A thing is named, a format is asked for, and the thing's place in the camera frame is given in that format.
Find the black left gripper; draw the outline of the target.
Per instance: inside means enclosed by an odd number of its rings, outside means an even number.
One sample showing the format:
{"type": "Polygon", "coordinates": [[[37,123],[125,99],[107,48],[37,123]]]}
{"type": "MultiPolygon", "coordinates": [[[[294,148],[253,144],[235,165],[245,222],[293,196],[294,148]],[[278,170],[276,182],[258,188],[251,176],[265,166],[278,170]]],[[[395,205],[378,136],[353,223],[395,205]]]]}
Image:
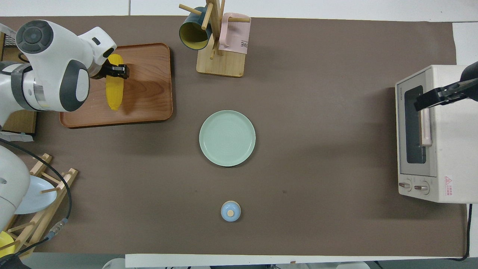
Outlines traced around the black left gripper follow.
{"type": "Polygon", "coordinates": [[[91,78],[94,80],[99,80],[102,78],[106,78],[108,75],[111,74],[113,78],[121,78],[124,80],[130,77],[129,68],[127,67],[127,65],[119,64],[115,66],[112,65],[109,60],[106,60],[103,65],[101,65],[99,71],[95,75],[91,75],[91,78]]]}

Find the yellow corn cob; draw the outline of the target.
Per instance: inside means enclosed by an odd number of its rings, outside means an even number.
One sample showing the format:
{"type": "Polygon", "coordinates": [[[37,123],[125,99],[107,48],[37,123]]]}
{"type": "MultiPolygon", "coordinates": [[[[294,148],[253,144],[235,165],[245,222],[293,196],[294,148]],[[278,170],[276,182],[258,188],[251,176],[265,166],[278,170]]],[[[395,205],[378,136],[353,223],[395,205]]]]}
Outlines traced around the yellow corn cob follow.
{"type": "MultiPolygon", "coordinates": [[[[124,64],[123,58],[119,54],[112,54],[108,57],[111,64],[124,64]]],[[[106,77],[106,100],[110,109],[117,111],[122,103],[124,91],[124,80],[121,77],[106,77]]]]}

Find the pale green plate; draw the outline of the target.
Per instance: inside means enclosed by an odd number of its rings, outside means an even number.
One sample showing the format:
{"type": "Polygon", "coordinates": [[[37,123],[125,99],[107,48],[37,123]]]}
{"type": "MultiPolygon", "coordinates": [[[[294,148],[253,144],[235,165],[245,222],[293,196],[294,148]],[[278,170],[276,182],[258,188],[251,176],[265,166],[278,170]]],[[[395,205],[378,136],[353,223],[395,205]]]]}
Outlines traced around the pale green plate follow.
{"type": "Polygon", "coordinates": [[[208,116],[199,131],[199,146],[213,164],[234,167],[245,162],[256,145],[256,131],[252,121],[230,109],[208,116]]]}

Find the cream toaster oven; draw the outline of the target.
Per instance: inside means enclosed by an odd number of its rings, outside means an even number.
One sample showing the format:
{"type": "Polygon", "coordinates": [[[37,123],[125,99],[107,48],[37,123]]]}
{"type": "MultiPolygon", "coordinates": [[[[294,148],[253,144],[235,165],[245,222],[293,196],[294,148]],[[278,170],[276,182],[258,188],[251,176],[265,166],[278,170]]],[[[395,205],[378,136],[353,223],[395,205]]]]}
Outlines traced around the cream toaster oven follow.
{"type": "Polygon", "coordinates": [[[418,112],[427,108],[431,112],[437,176],[400,174],[397,145],[398,183],[411,184],[411,189],[398,186],[401,195],[439,203],[478,204],[478,102],[462,92],[467,82],[460,77],[466,67],[431,65],[418,71],[432,70],[434,85],[417,98],[415,107],[418,112]],[[453,180],[451,197],[444,194],[444,176],[453,180]],[[428,185],[430,191],[415,190],[415,185],[428,185]]]}

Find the brown wooden tray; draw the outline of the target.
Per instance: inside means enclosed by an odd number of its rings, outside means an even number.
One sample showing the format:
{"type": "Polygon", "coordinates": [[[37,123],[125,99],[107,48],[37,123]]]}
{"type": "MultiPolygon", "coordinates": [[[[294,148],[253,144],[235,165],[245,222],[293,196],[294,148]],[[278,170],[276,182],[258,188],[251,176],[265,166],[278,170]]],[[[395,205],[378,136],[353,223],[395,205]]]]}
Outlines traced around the brown wooden tray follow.
{"type": "Polygon", "coordinates": [[[163,43],[120,46],[115,53],[130,69],[122,103],[112,110],[106,100],[106,80],[91,80],[89,96],[75,112],[59,114],[67,128],[112,126],[164,121],[173,113],[170,49],[163,43]]]}

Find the dark blue mug yellow inside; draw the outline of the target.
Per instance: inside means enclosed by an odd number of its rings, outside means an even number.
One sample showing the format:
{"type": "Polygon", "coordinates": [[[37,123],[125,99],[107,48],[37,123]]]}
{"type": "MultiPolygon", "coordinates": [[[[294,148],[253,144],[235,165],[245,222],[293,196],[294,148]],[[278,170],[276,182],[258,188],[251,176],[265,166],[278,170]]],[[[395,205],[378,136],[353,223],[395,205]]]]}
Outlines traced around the dark blue mug yellow inside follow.
{"type": "Polygon", "coordinates": [[[186,47],[193,50],[202,50],[208,45],[212,35],[212,27],[209,22],[205,30],[201,28],[207,7],[196,7],[195,10],[200,11],[201,14],[191,12],[179,29],[179,36],[186,47]]]}

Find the wooden mug tree stand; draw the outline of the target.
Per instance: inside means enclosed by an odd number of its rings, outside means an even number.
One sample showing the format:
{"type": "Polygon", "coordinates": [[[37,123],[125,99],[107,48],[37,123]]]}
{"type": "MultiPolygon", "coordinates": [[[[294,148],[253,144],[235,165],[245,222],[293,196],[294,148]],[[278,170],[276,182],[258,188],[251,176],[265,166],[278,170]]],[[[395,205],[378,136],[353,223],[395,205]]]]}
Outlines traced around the wooden mug tree stand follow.
{"type": "MultiPolygon", "coordinates": [[[[201,74],[241,78],[244,74],[246,55],[218,49],[221,21],[223,14],[225,13],[225,1],[226,0],[205,0],[207,10],[201,28],[205,30],[210,22],[212,35],[209,39],[208,45],[202,50],[197,50],[198,56],[196,71],[201,74]]],[[[179,4],[178,7],[182,10],[188,11],[189,14],[191,12],[198,15],[201,14],[200,11],[195,10],[193,7],[188,7],[183,4],[179,4]]]]}

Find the wooden shelf unit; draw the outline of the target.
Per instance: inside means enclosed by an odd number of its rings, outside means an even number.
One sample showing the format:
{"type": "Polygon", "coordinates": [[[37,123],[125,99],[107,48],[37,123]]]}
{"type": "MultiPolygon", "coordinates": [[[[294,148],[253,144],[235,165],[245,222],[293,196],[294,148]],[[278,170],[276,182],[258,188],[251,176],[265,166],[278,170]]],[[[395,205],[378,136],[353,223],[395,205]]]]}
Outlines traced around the wooden shelf unit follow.
{"type": "MultiPolygon", "coordinates": [[[[14,40],[5,33],[0,32],[0,61],[13,61],[25,63],[19,58],[19,49],[14,45],[14,40]]],[[[35,133],[37,112],[25,109],[10,115],[2,131],[14,133],[35,133]]]]}

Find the brown table mat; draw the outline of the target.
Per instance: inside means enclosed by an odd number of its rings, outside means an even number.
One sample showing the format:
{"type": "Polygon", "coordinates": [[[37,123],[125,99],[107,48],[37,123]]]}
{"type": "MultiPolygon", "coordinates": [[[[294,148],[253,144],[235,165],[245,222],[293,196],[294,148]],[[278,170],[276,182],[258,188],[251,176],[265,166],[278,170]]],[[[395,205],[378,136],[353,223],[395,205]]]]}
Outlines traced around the brown table mat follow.
{"type": "Polygon", "coordinates": [[[253,18],[242,78],[196,71],[182,16],[52,17],[122,45],[164,43],[173,115],[157,124],[68,129],[38,114],[35,142],[79,171],[66,227],[37,252],[461,256],[466,207],[398,192],[394,86],[454,64],[450,23],[253,18]],[[240,165],[210,162],[201,125],[230,109],[256,145],[240,165]],[[241,216],[222,219],[226,201],[241,216]]]}

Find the pink mug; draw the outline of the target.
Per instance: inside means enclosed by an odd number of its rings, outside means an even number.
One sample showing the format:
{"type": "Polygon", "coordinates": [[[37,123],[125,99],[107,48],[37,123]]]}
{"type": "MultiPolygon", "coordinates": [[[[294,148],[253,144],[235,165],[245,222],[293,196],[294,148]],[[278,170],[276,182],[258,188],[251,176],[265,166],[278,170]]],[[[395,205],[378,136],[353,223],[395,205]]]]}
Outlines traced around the pink mug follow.
{"type": "Polygon", "coordinates": [[[240,13],[224,13],[218,49],[247,54],[251,17],[240,13]]]}

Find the white brick pattern paper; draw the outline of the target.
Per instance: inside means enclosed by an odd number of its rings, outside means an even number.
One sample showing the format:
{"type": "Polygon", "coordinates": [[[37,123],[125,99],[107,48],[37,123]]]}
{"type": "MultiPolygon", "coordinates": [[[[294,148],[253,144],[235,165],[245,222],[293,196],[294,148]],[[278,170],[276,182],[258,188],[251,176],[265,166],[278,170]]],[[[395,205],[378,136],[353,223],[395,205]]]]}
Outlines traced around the white brick pattern paper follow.
{"type": "Polygon", "coordinates": [[[0,32],[3,32],[5,35],[9,36],[13,40],[16,40],[17,31],[14,31],[9,26],[0,23],[0,32]]]}
{"type": "Polygon", "coordinates": [[[10,133],[0,132],[0,139],[9,142],[33,142],[34,139],[31,135],[25,133],[10,133]]]}

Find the wooden dish rack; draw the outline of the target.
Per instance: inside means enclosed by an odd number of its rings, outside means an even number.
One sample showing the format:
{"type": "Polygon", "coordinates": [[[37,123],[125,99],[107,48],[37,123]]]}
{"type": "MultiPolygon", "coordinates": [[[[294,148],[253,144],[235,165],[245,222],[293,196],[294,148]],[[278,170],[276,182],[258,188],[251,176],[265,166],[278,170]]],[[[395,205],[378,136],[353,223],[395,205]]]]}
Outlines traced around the wooden dish rack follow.
{"type": "Polygon", "coordinates": [[[66,173],[58,173],[50,165],[53,157],[47,153],[40,157],[36,155],[33,159],[36,160],[36,164],[31,168],[30,175],[45,179],[54,187],[41,193],[56,191],[57,197],[46,209],[29,214],[14,213],[7,221],[2,231],[7,232],[15,240],[15,253],[20,252],[20,259],[29,256],[36,247],[52,240],[65,228],[69,217],[62,217],[53,225],[51,221],[63,199],[71,198],[70,186],[78,175],[78,170],[73,168],[66,173]]]}

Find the light blue plate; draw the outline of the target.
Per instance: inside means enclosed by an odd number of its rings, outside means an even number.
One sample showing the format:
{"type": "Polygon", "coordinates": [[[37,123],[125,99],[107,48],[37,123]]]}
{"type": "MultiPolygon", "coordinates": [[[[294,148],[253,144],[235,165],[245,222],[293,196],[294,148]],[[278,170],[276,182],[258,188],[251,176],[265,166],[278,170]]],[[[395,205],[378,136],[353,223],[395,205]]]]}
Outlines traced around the light blue plate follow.
{"type": "Polygon", "coordinates": [[[53,189],[53,185],[34,175],[30,176],[30,184],[22,202],[18,206],[15,214],[36,213],[46,209],[57,197],[56,191],[41,193],[41,191],[53,189]]]}

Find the yellow plate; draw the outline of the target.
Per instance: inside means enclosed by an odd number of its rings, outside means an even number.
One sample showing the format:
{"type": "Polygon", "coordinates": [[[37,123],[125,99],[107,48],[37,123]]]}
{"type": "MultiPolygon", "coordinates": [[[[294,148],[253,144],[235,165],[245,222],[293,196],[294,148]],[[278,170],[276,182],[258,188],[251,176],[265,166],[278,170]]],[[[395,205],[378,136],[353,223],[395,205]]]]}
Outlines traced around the yellow plate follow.
{"type": "Polygon", "coordinates": [[[15,240],[5,231],[0,233],[0,258],[15,253],[15,240]]]}

